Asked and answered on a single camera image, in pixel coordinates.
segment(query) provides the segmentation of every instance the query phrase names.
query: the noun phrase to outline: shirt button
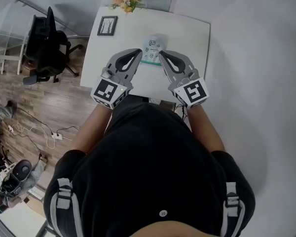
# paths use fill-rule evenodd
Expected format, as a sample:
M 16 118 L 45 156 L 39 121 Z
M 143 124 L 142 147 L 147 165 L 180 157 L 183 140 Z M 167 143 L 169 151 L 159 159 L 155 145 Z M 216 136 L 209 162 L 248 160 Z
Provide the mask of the shirt button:
M 166 210 L 162 210 L 159 212 L 160 217 L 165 217 L 167 216 L 168 212 Z

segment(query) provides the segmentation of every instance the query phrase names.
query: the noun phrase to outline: picture frame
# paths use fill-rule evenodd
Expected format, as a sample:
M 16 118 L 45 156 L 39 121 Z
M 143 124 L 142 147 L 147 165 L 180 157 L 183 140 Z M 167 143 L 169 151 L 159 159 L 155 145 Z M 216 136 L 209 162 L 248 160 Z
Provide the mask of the picture frame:
M 103 16 L 98 29 L 98 36 L 113 36 L 118 16 Z

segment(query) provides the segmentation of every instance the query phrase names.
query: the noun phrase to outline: black office chair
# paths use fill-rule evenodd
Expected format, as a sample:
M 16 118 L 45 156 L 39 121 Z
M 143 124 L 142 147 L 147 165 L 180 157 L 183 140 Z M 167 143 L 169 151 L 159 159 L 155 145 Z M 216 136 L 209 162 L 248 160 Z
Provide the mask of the black office chair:
M 66 46 L 66 53 L 63 54 L 59 47 Z M 58 82 L 57 75 L 64 69 L 69 70 L 74 77 L 79 76 L 68 65 L 69 55 L 76 49 L 83 49 L 81 44 L 71 48 L 66 34 L 56 30 L 53 11 L 48 8 L 47 17 L 33 18 L 29 39 L 26 45 L 25 58 L 31 62 L 36 69 L 30 71 L 30 76 L 23 79 L 24 85 L 30 85 L 39 81 L 48 81 L 54 77 L 53 82 Z

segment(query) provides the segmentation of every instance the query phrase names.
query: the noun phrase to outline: floor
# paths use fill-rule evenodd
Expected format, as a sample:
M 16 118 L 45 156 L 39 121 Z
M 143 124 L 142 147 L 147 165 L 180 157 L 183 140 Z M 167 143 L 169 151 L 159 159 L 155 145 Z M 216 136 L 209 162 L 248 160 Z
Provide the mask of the floor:
M 70 66 L 81 74 L 82 65 L 87 47 L 87 40 L 74 40 L 74 43 L 84 45 L 83 50 L 77 50 L 71 54 Z M 6 62 L 5 74 L 0 73 L 0 104 L 6 105 L 8 100 L 13 100 L 19 108 L 24 109 L 38 120 L 46 123 L 53 132 L 57 129 L 76 126 L 79 128 L 93 111 L 96 103 L 90 98 L 90 88 L 80 87 L 80 76 L 73 78 L 67 72 L 59 75 L 59 83 L 48 82 L 36 83 L 34 85 L 23 85 L 24 76 L 29 71 L 23 70 L 21 75 L 16 75 L 17 62 Z M 41 126 L 48 134 L 48 145 L 54 147 L 54 140 L 50 136 L 50 130 L 29 116 L 27 113 L 18 109 L 12 119 L 4 118 L 0 122 L 0 140 L 5 150 L 8 150 L 7 156 L 12 161 L 28 159 L 35 164 L 38 159 L 39 151 L 28 137 L 21 138 L 13 136 L 8 125 L 20 123 L 21 126 L 30 129 L 33 126 Z M 21 134 L 14 128 L 14 135 Z M 62 131 L 67 138 L 73 138 L 77 130 L 70 128 Z M 33 142 L 38 146 L 41 152 L 47 156 L 48 164 L 45 173 L 39 181 L 39 185 L 46 188 L 52 177 L 55 164 L 68 150 L 70 140 L 56 140 L 55 148 L 50 149 L 46 145 L 46 136 L 41 128 L 33 128 L 30 132 L 24 130 L 22 135 L 29 135 Z

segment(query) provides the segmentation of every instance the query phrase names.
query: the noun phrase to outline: black shirt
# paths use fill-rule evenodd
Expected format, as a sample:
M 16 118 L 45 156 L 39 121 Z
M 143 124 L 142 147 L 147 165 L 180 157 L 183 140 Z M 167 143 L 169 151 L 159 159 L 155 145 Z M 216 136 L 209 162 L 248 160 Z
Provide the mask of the black shirt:
M 242 228 L 255 206 L 229 154 L 210 154 L 177 114 L 148 103 L 114 117 L 91 154 L 69 151 L 58 161 L 44 199 L 51 226 L 50 201 L 62 177 L 73 181 L 85 237 L 128 237 L 169 220 L 219 236 L 227 181 L 237 182 L 238 194 L 251 208 Z M 165 217 L 159 215 L 162 210 Z M 75 236 L 70 216 L 57 219 L 60 229 Z

